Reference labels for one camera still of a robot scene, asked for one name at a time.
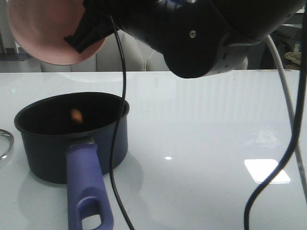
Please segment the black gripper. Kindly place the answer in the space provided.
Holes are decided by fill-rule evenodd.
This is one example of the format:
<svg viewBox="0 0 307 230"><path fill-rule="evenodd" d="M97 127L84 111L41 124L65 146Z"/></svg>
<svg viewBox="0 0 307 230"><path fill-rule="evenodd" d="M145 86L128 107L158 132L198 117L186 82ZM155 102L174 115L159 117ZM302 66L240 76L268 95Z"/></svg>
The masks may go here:
<svg viewBox="0 0 307 230"><path fill-rule="evenodd" d="M75 51L82 53L91 45L119 30L120 14L124 10L123 0L84 0L85 11L73 34L64 37Z"/></svg>

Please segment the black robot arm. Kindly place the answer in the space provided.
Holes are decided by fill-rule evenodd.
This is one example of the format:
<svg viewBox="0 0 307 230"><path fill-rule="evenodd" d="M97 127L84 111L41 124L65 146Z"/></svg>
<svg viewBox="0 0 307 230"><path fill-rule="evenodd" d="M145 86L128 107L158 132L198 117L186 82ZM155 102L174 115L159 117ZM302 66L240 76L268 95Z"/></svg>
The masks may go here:
<svg viewBox="0 0 307 230"><path fill-rule="evenodd" d="M161 53L181 78L235 68L258 44L304 6L302 0L85 0L75 32L65 41L78 53L122 30Z"/></svg>

